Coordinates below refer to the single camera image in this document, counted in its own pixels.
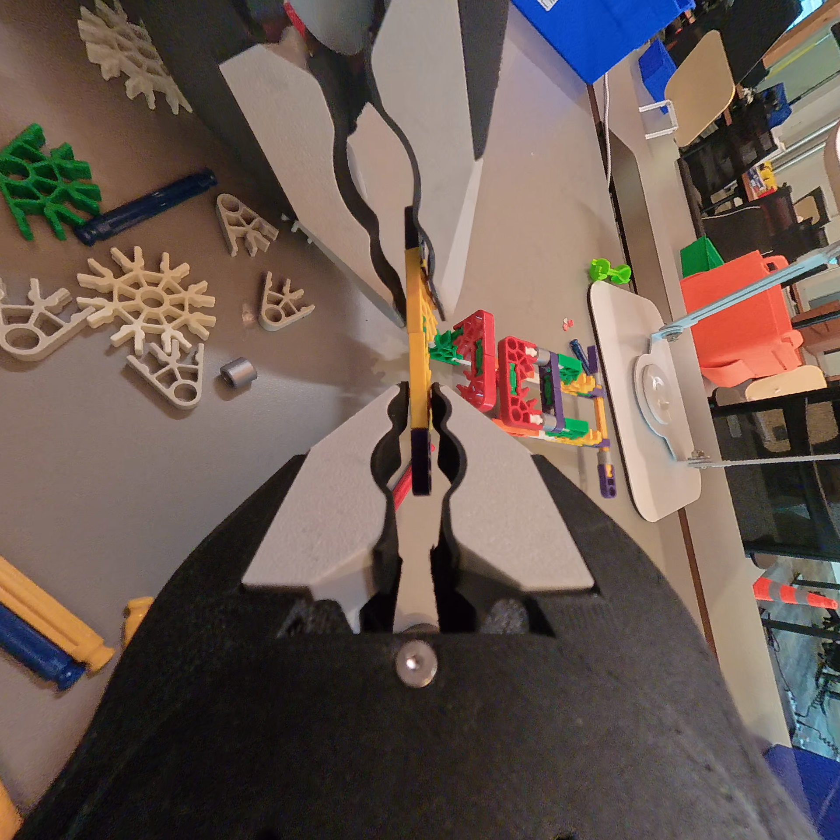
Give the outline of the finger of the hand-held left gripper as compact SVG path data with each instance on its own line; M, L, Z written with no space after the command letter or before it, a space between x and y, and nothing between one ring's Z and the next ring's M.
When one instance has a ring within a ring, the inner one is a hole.
M429 247L440 311L452 317L483 166L474 156L458 3L388 3L371 57L384 111L416 165L416 222Z
M261 43L219 69L310 240L378 309L405 326L406 294L379 220L350 171L350 100L340 64L305 41Z

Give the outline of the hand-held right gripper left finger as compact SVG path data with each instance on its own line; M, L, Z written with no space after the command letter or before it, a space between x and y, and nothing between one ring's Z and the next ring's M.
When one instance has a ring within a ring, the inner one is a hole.
M244 586L334 601L356 633L393 630L402 560L389 483L407 415L407 384L391 386L309 450Z

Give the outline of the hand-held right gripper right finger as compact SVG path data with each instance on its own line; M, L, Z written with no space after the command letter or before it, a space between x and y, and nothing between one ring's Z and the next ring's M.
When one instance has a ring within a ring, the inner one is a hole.
M553 635L542 596L595 585L525 447L446 385L432 390L442 500L432 576L444 634Z

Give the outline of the light grey wedge connector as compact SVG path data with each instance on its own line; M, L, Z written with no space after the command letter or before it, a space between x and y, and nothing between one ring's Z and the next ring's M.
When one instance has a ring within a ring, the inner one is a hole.
M6 285L1 282L1 347L24 362L42 361L56 352L88 324L96 311L87 307L63 320L60 313L76 300L66 288L43 297L37 278L30 280L29 303L9 303L6 297Z
M290 278L279 278L271 271L264 273L259 298L258 321L261 328L277 332L312 314L316 306L303 298L305 291L294 288Z
M279 235L276 227L232 194L217 196L216 213L231 257L238 254L241 245L251 257L257 251L265 253Z
M176 339L169 351L158 343L146 343L139 355L128 355L127 365L169 404L190 411L203 395L204 348L199 343L184 350Z

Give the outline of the purple and yellow rod assembly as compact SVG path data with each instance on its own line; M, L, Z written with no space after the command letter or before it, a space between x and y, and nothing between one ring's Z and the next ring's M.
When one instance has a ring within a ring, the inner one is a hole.
M616 496L616 472L606 421L606 388L599 353L594 345L583 350L580 342L570 343L572 356L544 348L536 349L542 425L538 436L568 445L597 449L600 492L605 499ZM583 429L583 422L564 414L562 395L581 397L592 403L595 420Z

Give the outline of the blue rod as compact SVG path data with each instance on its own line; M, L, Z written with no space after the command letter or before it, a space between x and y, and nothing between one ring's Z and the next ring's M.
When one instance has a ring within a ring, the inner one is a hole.
M1 605L1 647L37 677L67 690L85 675L83 664Z
M216 184L215 173L205 168L101 213L74 227L72 232L82 244L93 246L207 192Z

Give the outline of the white document stand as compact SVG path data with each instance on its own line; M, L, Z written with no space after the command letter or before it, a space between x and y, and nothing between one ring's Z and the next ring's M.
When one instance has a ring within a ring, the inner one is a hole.
M598 280L588 302L596 345L623 453L626 478L638 513L656 522L696 501L700 470L722 462L696 458L669 344L703 319L724 312L787 280L837 258L839 245L813 250L683 318L666 323L655 304Z

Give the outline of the green fan connector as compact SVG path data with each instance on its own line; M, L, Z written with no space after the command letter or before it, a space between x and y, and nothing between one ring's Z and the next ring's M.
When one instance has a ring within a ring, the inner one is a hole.
M42 216L64 241L64 225L77 228L100 214L102 194L89 163L77 160L69 143L45 147L42 127L32 122L1 151L2 197L28 242L35 239L30 216Z

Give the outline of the small blue bin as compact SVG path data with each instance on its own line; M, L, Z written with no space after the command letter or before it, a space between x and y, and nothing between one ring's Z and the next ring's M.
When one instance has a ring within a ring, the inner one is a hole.
M676 72L676 64L661 40L656 38L651 42L639 57L638 66L644 87L653 101L666 100L665 89Z

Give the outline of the beige rounded board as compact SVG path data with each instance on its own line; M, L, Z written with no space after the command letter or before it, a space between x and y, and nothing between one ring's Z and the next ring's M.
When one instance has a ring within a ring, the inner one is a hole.
M665 87L677 129L675 142L690 145L730 105L736 89L721 34L713 29L679 65Z

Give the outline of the orange striped traffic cone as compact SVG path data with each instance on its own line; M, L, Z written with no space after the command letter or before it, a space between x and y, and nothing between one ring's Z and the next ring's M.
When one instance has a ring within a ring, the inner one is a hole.
M807 591L792 584L783 584L766 576L760 576L752 585L752 591L758 602L783 603L795 606L836 611L838 601L822 594Z

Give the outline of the orange plastic crate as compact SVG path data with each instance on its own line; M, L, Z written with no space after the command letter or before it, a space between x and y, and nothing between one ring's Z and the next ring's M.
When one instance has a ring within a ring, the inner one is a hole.
M688 276L680 284L686 309L693 312L788 265L785 257L763 257L755 250ZM705 318L691 332L700 372L717 386L733 387L803 363L803 337L791 325L779 287Z

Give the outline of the green plastic crate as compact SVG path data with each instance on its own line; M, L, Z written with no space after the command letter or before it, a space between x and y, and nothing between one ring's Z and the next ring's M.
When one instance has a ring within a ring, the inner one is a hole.
M725 264L724 258L707 236L699 237L682 248L679 257L684 279L714 270Z

